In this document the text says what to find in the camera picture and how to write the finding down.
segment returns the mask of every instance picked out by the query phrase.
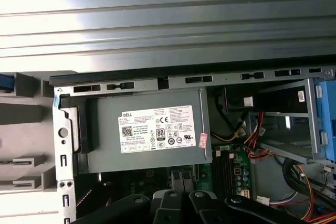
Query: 80 plus logo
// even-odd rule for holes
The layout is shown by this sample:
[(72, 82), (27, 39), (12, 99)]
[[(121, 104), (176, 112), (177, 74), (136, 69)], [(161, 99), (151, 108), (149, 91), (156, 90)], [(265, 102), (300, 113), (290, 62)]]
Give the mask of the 80 plus logo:
[(158, 141), (162, 141), (166, 139), (166, 134), (164, 132), (164, 129), (156, 129), (156, 139)]

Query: metal side panel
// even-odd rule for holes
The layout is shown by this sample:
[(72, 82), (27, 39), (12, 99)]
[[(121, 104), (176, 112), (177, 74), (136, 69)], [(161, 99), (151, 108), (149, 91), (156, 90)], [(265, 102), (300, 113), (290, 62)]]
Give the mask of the metal side panel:
[(336, 52), (336, 0), (0, 0), (0, 6), (0, 72), (108, 71)]

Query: white label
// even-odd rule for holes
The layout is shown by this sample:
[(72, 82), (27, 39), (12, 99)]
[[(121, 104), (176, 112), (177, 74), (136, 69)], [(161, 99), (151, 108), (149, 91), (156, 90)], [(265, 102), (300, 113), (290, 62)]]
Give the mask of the white label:
[(298, 92), (298, 96), (299, 96), (299, 102), (304, 102), (305, 101), (305, 95), (304, 95), (304, 91), (301, 90)]
[(196, 146), (192, 106), (128, 111), (118, 120), (121, 153)]
[(263, 127), (260, 127), (259, 136), (263, 136), (265, 131), (266, 131), (266, 129), (264, 129)]
[(205, 149), (205, 147), (206, 147), (206, 141), (208, 140), (208, 134), (201, 133), (201, 137), (199, 139), (200, 139), (200, 144), (198, 145), (199, 148)]
[(246, 135), (246, 131), (243, 128), (240, 128), (239, 131), (238, 131), (238, 136), (242, 137), (242, 136), (245, 136), (245, 135)]

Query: metal bracket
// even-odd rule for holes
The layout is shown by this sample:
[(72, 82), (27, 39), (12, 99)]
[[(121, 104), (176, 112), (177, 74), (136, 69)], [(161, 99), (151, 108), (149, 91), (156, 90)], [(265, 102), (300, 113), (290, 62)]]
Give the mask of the metal bracket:
[(324, 69), (323, 77), (325, 80), (333, 80), (335, 78), (335, 71), (332, 68)]

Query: blue latch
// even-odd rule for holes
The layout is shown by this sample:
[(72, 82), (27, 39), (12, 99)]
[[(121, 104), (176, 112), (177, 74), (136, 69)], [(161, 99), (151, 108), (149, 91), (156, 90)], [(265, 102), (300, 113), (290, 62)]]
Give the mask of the blue latch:
[(14, 91), (14, 76), (7, 76), (0, 74), (0, 92), (13, 92)]

